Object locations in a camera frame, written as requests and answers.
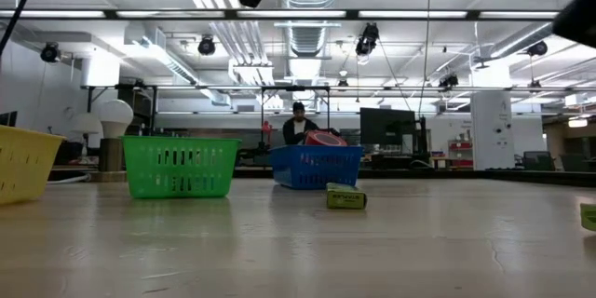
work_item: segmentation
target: fluorescent light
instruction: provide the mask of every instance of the fluorescent light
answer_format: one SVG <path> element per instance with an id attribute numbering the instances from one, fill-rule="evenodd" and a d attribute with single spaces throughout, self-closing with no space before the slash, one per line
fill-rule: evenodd
<path id="1" fill-rule="evenodd" d="M 10 18 L 14 10 L 0 10 L 0 17 Z M 22 18 L 105 18 L 100 10 L 23 10 L 20 13 Z"/>
<path id="2" fill-rule="evenodd" d="M 467 15 L 466 11 L 441 11 L 431 10 L 361 10 L 359 18 L 373 19 L 463 19 Z"/>
<path id="3" fill-rule="evenodd" d="M 232 87 L 220 87 L 220 86 L 209 86 L 210 89 L 228 89 L 228 90 L 257 90 L 261 89 L 258 86 L 232 86 Z"/>
<path id="4" fill-rule="evenodd" d="M 556 11 L 483 11 L 481 19 L 554 19 Z"/>
<path id="5" fill-rule="evenodd" d="M 213 18 L 221 19 L 224 13 L 221 10 L 118 10 L 116 15 L 125 19 L 138 18 Z"/>
<path id="6" fill-rule="evenodd" d="M 341 28 L 342 23 L 333 22 L 275 22 L 276 28 Z"/>
<path id="7" fill-rule="evenodd" d="M 240 18 L 344 18 L 345 10 L 240 10 Z"/>
<path id="8" fill-rule="evenodd" d="M 588 120 L 584 119 L 584 118 L 569 120 L 569 122 L 567 123 L 567 126 L 569 126 L 569 128 L 581 128 L 581 127 L 585 127 L 587 125 L 588 125 Z"/>
<path id="9" fill-rule="evenodd" d="M 161 86 L 157 87 L 157 89 L 172 89 L 172 90 L 182 90 L 182 89 L 196 89 L 194 86 Z"/>
<path id="10" fill-rule="evenodd" d="M 157 112 L 159 115 L 192 115 L 195 112 Z"/>

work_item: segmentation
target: red object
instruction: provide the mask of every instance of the red object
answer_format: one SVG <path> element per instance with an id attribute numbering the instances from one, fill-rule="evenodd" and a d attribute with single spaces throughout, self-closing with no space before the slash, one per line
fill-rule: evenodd
<path id="1" fill-rule="evenodd" d="M 453 150 L 471 149 L 471 148 L 472 148 L 472 143 L 471 142 L 457 142 L 457 143 L 451 143 L 449 145 L 449 149 L 453 149 Z"/>
<path id="2" fill-rule="evenodd" d="M 271 145 L 271 132 L 273 131 L 273 126 L 269 124 L 269 121 L 265 121 L 261 127 L 261 130 L 263 133 L 267 134 L 267 144 Z"/>
<path id="3" fill-rule="evenodd" d="M 306 135 L 306 145 L 327 145 L 327 146 L 347 146 L 344 139 L 337 137 L 327 131 L 312 130 Z"/>

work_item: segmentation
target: green box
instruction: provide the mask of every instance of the green box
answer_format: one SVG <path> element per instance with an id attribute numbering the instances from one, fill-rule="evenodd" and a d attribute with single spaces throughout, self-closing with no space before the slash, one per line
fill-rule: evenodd
<path id="1" fill-rule="evenodd" d="M 327 208 L 363 210 L 366 194 L 356 186 L 327 183 Z"/>
<path id="2" fill-rule="evenodd" d="M 582 227 L 596 232 L 596 205 L 580 204 Z"/>

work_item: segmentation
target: ventilation duct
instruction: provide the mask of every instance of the ventilation duct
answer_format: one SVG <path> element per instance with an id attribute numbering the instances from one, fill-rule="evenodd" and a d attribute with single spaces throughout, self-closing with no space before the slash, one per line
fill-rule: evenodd
<path id="1" fill-rule="evenodd" d="M 286 8 L 320 9 L 332 7 L 335 0 L 282 0 Z M 287 28 L 286 38 L 289 45 L 289 56 L 307 58 L 289 60 L 291 75 L 302 79 L 315 79 L 321 67 L 321 60 L 313 59 L 325 47 L 327 29 L 317 27 L 326 21 L 310 21 L 313 27 Z"/>

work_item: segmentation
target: yellow basket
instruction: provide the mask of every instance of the yellow basket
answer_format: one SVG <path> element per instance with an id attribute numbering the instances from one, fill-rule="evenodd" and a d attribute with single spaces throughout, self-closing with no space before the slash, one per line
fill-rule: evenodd
<path id="1" fill-rule="evenodd" d="M 40 197 L 64 138 L 0 126 L 0 205 Z"/>

